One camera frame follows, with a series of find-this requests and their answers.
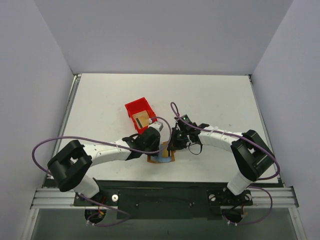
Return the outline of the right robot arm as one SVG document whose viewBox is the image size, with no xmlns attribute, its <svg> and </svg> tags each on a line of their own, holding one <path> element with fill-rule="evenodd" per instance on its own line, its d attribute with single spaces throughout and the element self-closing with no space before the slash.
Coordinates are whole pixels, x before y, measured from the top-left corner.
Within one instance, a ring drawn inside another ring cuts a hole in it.
<svg viewBox="0 0 320 240">
<path fill-rule="evenodd" d="M 274 164 L 274 155 L 254 130 L 244 133 L 223 131 L 209 124 L 197 125 L 185 114 L 176 116 L 172 137 L 168 144 L 170 151 L 189 148 L 191 145 L 211 146 L 233 154 L 238 172 L 227 183 L 223 192 L 224 201 L 236 204 L 242 193 Z"/>
</svg>

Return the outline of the orange credit card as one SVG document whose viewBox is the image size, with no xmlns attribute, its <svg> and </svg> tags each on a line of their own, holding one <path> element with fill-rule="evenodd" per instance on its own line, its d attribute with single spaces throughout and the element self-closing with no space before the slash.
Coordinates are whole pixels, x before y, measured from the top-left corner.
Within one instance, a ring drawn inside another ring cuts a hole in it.
<svg viewBox="0 0 320 240">
<path fill-rule="evenodd" d="M 143 129 L 150 124 L 150 116 L 146 110 L 137 112 L 133 114 L 132 117 L 138 130 Z"/>
<path fill-rule="evenodd" d="M 166 159 L 173 159 L 175 155 L 175 150 L 169 150 L 169 145 L 162 151 L 161 156 Z"/>
</svg>

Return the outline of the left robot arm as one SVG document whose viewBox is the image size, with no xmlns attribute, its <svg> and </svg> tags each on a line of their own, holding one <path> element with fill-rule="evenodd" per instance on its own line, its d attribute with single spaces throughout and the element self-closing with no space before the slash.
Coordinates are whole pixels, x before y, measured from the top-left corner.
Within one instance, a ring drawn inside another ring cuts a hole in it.
<svg viewBox="0 0 320 240">
<path fill-rule="evenodd" d="M 47 167 L 61 192 L 74 190 L 85 196 L 90 205 L 97 206 L 103 200 L 103 193 L 97 181 L 86 175 L 88 169 L 108 162 L 138 159 L 145 152 L 158 151 L 160 132 L 159 127 L 152 125 L 142 134 L 124 137 L 112 146 L 72 140 L 47 163 Z"/>
</svg>

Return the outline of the red plastic bin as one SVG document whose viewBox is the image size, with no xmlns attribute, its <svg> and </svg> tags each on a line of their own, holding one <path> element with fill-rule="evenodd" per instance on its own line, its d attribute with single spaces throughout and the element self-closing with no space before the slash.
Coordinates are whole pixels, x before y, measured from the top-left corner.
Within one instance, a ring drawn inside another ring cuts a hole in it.
<svg viewBox="0 0 320 240">
<path fill-rule="evenodd" d="M 139 98 L 139 99 L 134 100 L 132 102 L 129 102 L 129 103 L 125 104 L 124 106 L 127 110 L 128 117 L 132 120 L 134 128 L 136 129 L 136 131 L 139 134 L 142 134 L 151 123 L 153 123 L 157 120 L 155 112 L 153 111 L 153 109 L 151 108 L 149 102 L 146 100 L 145 97 L 142 97 L 142 98 Z M 138 129 L 137 125 L 134 123 L 133 114 L 139 113 L 144 110 L 146 110 L 150 116 L 150 119 L 149 119 L 150 124 L 148 126 L 144 127 L 143 129 Z"/>
</svg>

